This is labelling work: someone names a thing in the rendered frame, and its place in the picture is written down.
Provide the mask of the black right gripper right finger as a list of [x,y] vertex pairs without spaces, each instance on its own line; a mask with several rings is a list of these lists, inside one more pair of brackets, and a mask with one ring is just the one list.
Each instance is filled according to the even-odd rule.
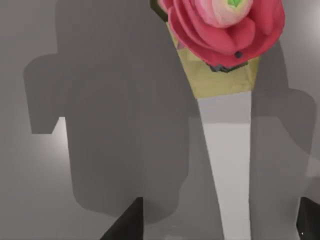
[[320,204],[302,197],[300,199],[296,228],[300,240],[320,240]]

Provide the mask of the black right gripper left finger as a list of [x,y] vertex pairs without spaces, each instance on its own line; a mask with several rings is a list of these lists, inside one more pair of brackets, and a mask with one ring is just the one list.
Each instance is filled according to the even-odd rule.
[[144,240],[143,197],[137,197],[99,240]]

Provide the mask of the pink flower in yellow pot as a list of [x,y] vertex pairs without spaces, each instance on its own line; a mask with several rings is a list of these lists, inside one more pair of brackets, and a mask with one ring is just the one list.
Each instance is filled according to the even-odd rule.
[[250,92],[285,26],[282,0],[149,0],[197,99]]

